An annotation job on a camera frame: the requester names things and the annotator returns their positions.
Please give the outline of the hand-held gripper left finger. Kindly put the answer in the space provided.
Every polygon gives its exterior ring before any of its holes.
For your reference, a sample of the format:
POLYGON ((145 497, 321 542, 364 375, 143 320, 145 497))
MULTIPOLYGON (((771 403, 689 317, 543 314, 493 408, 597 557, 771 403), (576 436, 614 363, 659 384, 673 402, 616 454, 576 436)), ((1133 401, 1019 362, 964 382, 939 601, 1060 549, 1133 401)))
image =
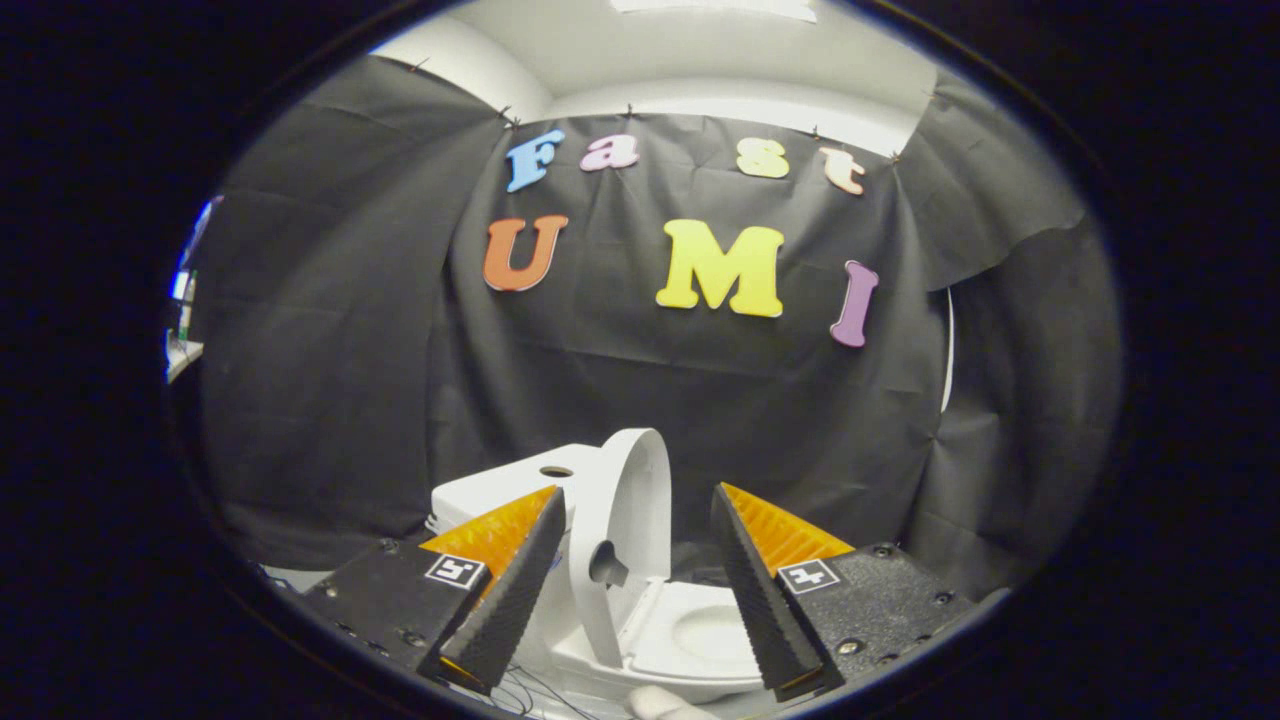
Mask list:
POLYGON ((431 539, 383 539, 303 601, 398 667, 489 694, 532 616, 566 529, 545 486, 431 539))

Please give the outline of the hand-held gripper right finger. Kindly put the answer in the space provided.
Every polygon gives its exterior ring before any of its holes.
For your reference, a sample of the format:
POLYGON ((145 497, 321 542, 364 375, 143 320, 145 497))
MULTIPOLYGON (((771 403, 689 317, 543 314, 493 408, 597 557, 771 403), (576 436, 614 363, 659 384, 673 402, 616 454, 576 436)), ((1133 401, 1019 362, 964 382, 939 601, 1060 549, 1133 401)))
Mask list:
POLYGON ((890 542, 854 547, 723 483, 710 521, 764 687, 851 689, 919 655, 977 606, 890 542))

